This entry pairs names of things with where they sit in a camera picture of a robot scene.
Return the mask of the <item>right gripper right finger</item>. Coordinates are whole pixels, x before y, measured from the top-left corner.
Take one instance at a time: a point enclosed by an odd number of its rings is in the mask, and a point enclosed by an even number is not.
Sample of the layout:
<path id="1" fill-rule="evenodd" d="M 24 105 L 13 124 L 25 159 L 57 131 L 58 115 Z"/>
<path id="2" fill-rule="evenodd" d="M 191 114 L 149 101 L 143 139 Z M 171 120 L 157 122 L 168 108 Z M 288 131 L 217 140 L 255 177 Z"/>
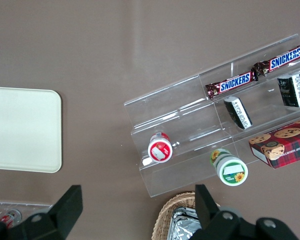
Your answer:
<path id="1" fill-rule="evenodd" d="M 231 210 L 220 210 L 204 184 L 195 186 L 195 211 L 201 228 L 192 240 L 255 239 L 255 226 Z"/>

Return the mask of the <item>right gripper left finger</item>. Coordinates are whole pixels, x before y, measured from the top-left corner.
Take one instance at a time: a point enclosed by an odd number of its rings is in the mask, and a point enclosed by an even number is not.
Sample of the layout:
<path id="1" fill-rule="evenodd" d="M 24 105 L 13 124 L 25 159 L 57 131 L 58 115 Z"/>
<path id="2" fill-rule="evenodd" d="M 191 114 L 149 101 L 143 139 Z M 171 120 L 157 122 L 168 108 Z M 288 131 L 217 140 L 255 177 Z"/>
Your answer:
<path id="1" fill-rule="evenodd" d="M 65 240 L 83 212 L 82 187 L 72 185 L 47 212 L 8 230 L 9 240 Z"/>

